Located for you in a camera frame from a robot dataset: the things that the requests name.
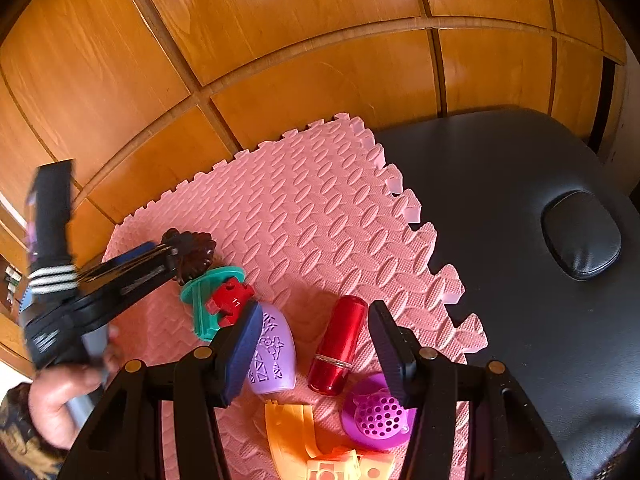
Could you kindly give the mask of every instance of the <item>red plastic piece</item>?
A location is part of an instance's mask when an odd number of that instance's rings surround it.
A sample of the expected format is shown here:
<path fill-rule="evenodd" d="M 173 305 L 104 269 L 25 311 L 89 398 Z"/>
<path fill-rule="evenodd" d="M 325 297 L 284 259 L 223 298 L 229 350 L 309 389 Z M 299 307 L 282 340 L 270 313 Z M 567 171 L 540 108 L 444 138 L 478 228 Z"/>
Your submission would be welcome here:
<path fill-rule="evenodd" d="M 337 301 L 306 376 L 313 391 L 326 396 L 340 395 L 351 371 L 366 315 L 367 303 L 356 296 L 343 296 Z"/>
<path fill-rule="evenodd" d="M 237 278 L 229 278 L 220 285 L 204 304 L 211 315 L 222 314 L 220 326 L 233 325 L 238 321 L 240 312 L 246 302 L 254 297 L 255 291 L 251 285 L 240 283 Z"/>

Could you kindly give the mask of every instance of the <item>red lipstick tube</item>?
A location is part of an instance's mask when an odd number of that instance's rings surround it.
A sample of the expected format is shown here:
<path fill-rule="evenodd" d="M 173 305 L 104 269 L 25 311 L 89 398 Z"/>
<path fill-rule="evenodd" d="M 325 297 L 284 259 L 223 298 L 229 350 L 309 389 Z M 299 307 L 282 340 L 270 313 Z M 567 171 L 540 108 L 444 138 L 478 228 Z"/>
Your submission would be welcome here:
<path fill-rule="evenodd" d="M 351 371 L 366 315 L 367 303 L 356 296 L 343 296 L 337 301 L 306 376 L 313 391 L 326 396 L 340 395 Z"/>

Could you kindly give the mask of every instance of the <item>purple 3d printed object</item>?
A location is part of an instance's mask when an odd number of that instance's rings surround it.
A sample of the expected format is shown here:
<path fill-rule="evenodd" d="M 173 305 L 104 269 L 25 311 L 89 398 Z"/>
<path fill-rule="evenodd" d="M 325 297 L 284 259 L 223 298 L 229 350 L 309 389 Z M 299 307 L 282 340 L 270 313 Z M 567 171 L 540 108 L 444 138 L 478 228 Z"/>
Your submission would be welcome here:
<path fill-rule="evenodd" d="M 262 333 L 249 366 L 249 387 L 258 395 L 296 386 L 296 347 L 284 314 L 269 303 L 262 307 Z"/>
<path fill-rule="evenodd" d="M 414 418 L 415 408 L 400 406 L 389 393 L 382 373 L 357 383 L 347 393 L 340 413 L 345 433 L 357 444 L 376 451 L 407 442 Z"/>

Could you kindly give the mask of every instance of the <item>brown carved object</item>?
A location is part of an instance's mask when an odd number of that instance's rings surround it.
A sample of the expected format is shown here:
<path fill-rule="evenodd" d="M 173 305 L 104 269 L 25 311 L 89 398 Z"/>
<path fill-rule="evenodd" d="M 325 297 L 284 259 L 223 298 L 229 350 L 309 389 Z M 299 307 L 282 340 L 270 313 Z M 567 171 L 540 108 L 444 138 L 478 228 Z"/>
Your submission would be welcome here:
<path fill-rule="evenodd" d="M 178 254 L 175 279 L 180 285 L 195 278 L 199 278 L 213 263 L 213 253 L 216 249 L 216 241 L 212 240 L 210 233 L 191 233 L 193 248 L 187 254 Z M 167 243 L 176 235 L 182 234 L 178 229 L 171 228 L 162 235 L 161 243 Z"/>

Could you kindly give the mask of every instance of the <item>white stripe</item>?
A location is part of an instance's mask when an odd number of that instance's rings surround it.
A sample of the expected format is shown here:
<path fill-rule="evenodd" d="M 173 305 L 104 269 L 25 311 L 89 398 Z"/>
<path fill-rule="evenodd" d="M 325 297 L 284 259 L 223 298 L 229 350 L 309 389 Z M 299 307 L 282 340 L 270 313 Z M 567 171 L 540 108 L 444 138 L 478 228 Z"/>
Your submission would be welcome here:
<path fill-rule="evenodd" d="M 40 348 L 40 353 L 43 353 L 47 348 L 49 348 L 55 342 L 56 342 L 55 339 L 52 339 L 51 341 L 49 341 L 46 345 L 44 345 L 43 348 Z"/>
<path fill-rule="evenodd" d="M 43 345 L 44 343 L 47 343 L 47 342 L 51 341 L 57 335 L 58 335 L 58 332 L 51 332 L 48 336 L 46 336 L 46 338 L 38 339 L 36 341 L 36 345 L 38 345 L 38 346 Z"/>
<path fill-rule="evenodd" d="M 38 276 L 42 276 L 43 274 L 62 274 L 63 272 L 75 272 L 75 265 L 60 265 L 57 267 L 42 267 L 41 269 L 34 270 L 30 275 L 29 279 L 37 278 Z"/>
<path fill-rule="evenodd" d="M 75 272 L 70 272 L 69 274 L 54 274 L 53 276 L 43 276 L 35 280 L 30 280 L 29 284 L 31 286 L 37 286 L 49 285 L 50 283 L 76 282 L 77 280 L 78 275 Z"/>
<path fill-rule="evenodd" d="M 60 292 L 61 290 L 72 290 L 78 288 L 78 282 L 59 283 L 57 285 L 35 286 L 31 289 L 33 294 L 50 294 L 52 292 Z"/>

